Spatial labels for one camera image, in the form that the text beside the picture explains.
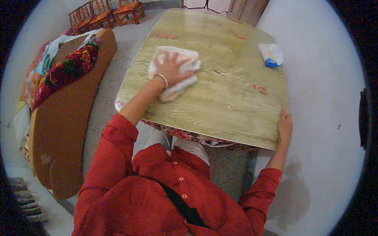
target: red shirt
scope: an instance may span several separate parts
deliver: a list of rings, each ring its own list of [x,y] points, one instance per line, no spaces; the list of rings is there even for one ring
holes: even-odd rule
[[[116,114],[103,130],[93,163],[79,191],[72,235],[261,235],[281,171],[266,168],[239,202],[210,181],[197,156],[161,144],[139,151],[137,129]],[[197,208],[209,228],[186,223],[159,183]]]

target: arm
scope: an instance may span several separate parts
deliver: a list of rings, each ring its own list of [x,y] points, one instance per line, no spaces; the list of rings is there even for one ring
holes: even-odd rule
[[[177,54],[169,59],[167,53],[163,65],[155,60],[157,73],[166,77],[169,86],[188,78],[193,73],[187,71],[179,74],[179,67],[186,61],[177,63],[176,60]],[[162,77],[157,76],[150,80],[119,114],[114,115],[103,130],[92,165],[79,191],[74,214],[73,235],[79,234],[83,230],[81,227],[85,228],[87,213],[96,201],[101,200],[107,191],[132,173],[131,157],[134,142],[138,136],[135,125],[148,105],[164,88],[165,81]]]
[[[268,206],[272,203],[274,192],[280,182],[292,130],[291,115],[282,110],[278,121],[280,139],[277,151],[269,160],[266,168],[261,170],[251,189],[239,200],[239,204],[251,222],[255,235],[262,235],[264,230]]]

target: rolled-up sleeve cuff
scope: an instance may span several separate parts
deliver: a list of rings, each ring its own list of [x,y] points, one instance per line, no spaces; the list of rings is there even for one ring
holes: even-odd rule
[[[121,114],[115,114],[111,121],[108,123],[108,126],[114,127],[123,132],[131,139],[133,139],[134,142],[138,137],[138,130],[136,129],[136,127]]]
[[[272,180],[276,181],[277,184],[279,184],[281,181],[282,171],[275,168],[265,168],[260,171],[259,177],[260,176],[269,177]]]

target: gray baseboard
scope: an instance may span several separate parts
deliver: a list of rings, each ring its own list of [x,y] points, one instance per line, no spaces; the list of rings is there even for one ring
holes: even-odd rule
[[[143,3],[144,10],[180,8],[181,0],[166,0]]]

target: wooden chair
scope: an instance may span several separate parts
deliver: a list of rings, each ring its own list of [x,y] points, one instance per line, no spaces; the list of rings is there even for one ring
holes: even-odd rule
[[[88,31],[93,17],[89,14],[86,4],[71,12],[69,16],[71,27],[75,34]]]
[[[113,13],[114,18],[117,21],[119,26],[135,22],[136,25],[139,24],[139,17],[144,17],[144,10],[142,3],[138,0],[132,0],[132,3],[129,3],[129,0],[125,0],[126,4],[122,5],[121,0],[118,0],[119,8]],[[133,19],[129,20],[129,14],[133,15]]]
[[[98,10],[98,15],[96,15],[95,11],[94,11],[94,7],[93,7],[93,3],[94,2],[96,3],[96,7],[97,7],[97,10]],[[104,1],[103,0],[91,0],[88,3],[89,3],[89,6],[90,6],[91,13],[93,15],[95,15],[95,17],[90,22],[91,26],[92,27],[94,26],[96,28],[96,26],[98,24],[101,24],[101,26],[104,27],[104,22],[107,22],[108,26],[111,29],[113,29],[113,24],[110,21],[110,18],[113,15],[113,10],[110,9],[109,1],[105,0],[106,5],[104,5]]]

